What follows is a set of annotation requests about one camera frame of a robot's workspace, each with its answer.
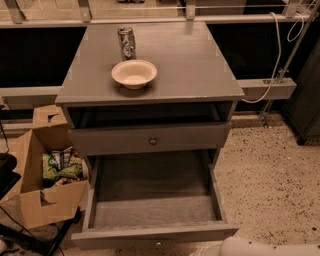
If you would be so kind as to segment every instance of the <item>open drawer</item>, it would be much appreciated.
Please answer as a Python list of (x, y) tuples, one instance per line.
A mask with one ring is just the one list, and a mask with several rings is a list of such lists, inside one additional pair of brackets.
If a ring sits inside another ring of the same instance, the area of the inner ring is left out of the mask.
[(206, 150), (97, 157), (82, 249), (223, 240), (238, 226), (221, 217)]

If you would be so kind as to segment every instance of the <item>snack bag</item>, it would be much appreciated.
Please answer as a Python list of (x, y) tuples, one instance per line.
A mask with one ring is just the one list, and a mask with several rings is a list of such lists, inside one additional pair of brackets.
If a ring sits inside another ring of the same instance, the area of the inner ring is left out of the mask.
[(82, 173), (82, 160), (79, 157), (71, 156), (67, 168), (62, 169), (58, 175), (65, 178), (78, 178)]
[(56, 160), (48, 154), (42, 154), (43, 183), (45, 187), (51, 187), (59, 178)]

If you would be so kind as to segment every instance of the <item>white object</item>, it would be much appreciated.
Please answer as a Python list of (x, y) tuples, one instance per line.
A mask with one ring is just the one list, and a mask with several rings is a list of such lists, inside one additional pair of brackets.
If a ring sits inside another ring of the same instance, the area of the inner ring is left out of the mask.
[(319, 256), (320, 248), (316, 244), (268, 245), (254, 240), (229, 237), (220, 246), (200, 250), (193, 256)]
[(117, 64), (111, 72), (112, 78), (130, 89), (140, 89), (157, 75), (156, 67), (145, 60), (127, 60)]

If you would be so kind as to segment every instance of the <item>drawer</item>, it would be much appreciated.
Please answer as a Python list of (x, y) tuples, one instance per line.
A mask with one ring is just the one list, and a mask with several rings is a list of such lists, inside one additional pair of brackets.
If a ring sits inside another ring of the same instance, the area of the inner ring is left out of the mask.
[(206, 150), (97, 157), (82, 249), (224, 240), (238, 226), (216, 207)]
[(221, 148), (229, 122), (72, 129), (69, 134), (82, 155), (160, 152)]

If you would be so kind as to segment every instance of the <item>cardboard box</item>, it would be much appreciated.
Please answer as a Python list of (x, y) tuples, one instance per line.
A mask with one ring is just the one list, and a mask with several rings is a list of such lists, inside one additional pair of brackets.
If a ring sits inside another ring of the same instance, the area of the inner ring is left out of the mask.
[[(48, 125), (48, 116), (53, 114)], [(14, 171), (22, 178), (1, 202), (18, 195), (21, 221), (26, 228), (73, 218), (87, 181), (44, 188), (42, 180), (42, 153), (72, 146), (61, 109), (55, 106), (35, 109), (33, 129), (19, 137), (14, 145), (11, 154), (18, 160)]]

